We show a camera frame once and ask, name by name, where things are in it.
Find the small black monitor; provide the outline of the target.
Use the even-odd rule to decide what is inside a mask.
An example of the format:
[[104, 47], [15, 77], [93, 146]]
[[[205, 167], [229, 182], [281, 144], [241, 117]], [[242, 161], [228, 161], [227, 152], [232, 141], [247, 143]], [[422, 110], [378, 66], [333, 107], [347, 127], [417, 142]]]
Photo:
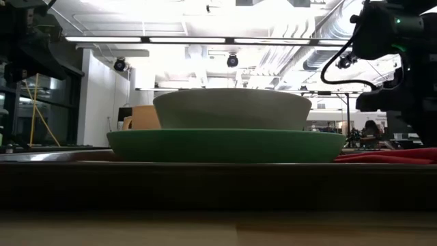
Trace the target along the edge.
[[132, 115], [132, 107], [120, 107], [118, 109], [117, 121], [123, 122], [124, 118]]

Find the dark brown serving tray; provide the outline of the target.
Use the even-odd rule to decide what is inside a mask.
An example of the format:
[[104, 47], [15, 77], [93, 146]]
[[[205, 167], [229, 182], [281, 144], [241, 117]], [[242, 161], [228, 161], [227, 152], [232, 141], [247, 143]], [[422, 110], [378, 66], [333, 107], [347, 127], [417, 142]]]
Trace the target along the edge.
[[437, 165], [123, 162], [0, 154], [0, 208], [437, 211]]

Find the red cloth napkin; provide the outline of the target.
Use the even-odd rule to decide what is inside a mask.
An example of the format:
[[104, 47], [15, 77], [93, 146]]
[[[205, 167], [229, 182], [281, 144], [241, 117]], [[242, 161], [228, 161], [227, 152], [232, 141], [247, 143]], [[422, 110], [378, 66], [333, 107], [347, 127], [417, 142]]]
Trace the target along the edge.
[[417, 148], [345, 154], [338, 156], [335, 163], [404, 163], [429, 165], [437, 164], [437, 148]]

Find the black ceiling spotlight cluster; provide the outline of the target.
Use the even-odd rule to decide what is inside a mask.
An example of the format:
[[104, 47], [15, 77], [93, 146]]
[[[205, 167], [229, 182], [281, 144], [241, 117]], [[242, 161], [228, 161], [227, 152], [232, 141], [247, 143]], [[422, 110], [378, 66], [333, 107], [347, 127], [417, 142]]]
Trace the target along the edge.
[[353, 52], [349, 52], [339, 56], [339, 61], [336, 63], [336, 67], [338, 67], [338, 69], [347, 69], [357, 61], [358, 57]]

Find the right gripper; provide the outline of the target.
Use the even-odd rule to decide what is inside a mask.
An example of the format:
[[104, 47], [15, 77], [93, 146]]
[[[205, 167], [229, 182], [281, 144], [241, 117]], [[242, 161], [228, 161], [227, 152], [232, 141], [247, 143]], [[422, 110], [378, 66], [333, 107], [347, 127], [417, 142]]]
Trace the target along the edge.
[[374, 90], [356, 99], [363, 112], [401, 111], [426, 147], [437, 147], [437, 54], [400, 51], [395, 90]]

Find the cream bowl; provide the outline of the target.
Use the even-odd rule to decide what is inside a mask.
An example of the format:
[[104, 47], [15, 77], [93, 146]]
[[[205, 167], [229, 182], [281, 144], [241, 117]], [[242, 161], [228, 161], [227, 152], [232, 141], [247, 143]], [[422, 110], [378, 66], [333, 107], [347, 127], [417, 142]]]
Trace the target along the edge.
[[271, 90], [214, 88], [170, 92], [153, 101], [162, 128], [247, 128], [300, 131], [312, 103]]

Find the cream mug with orange inside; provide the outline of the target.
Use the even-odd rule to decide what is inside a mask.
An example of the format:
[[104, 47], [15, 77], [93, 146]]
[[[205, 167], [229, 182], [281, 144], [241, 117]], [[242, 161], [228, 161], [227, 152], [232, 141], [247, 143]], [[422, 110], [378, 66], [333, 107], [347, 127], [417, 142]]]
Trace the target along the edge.
[[122, 130], [159, 129], [160, 122], [153, 105], [136, 106], [132, 108], [132, 115], [124, 118]]

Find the person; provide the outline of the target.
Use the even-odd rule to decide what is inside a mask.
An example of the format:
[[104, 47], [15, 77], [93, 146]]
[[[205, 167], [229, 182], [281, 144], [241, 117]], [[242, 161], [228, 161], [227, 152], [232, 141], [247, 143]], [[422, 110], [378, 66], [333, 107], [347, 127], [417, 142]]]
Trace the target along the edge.
[[380, 129], [373, 120], [365, 122], [361, 132], [361, 145], [364, 148], [376, 148], [380, 141]]

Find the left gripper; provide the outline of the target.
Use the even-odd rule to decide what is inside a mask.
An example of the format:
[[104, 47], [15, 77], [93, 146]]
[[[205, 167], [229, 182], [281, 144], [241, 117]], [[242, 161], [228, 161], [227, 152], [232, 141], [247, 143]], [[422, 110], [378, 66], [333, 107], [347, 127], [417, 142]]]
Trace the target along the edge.
[[17, 83], [23, 79], [24, 68], [58, 80], [65, 80], [61, 64], [51, 53], [48, 40], [41, 37], [0, 37], [0, 64], [5, 64], [4, 79]]

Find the green plate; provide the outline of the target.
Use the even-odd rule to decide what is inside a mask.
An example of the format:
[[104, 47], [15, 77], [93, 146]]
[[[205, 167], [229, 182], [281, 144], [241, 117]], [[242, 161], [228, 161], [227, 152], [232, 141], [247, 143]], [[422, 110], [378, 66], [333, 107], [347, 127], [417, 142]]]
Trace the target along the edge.
[[124, 161], [159, 163], [330, 163], [346, 138], [336, 133], [257, 129], [154, 129], [107, 134]]

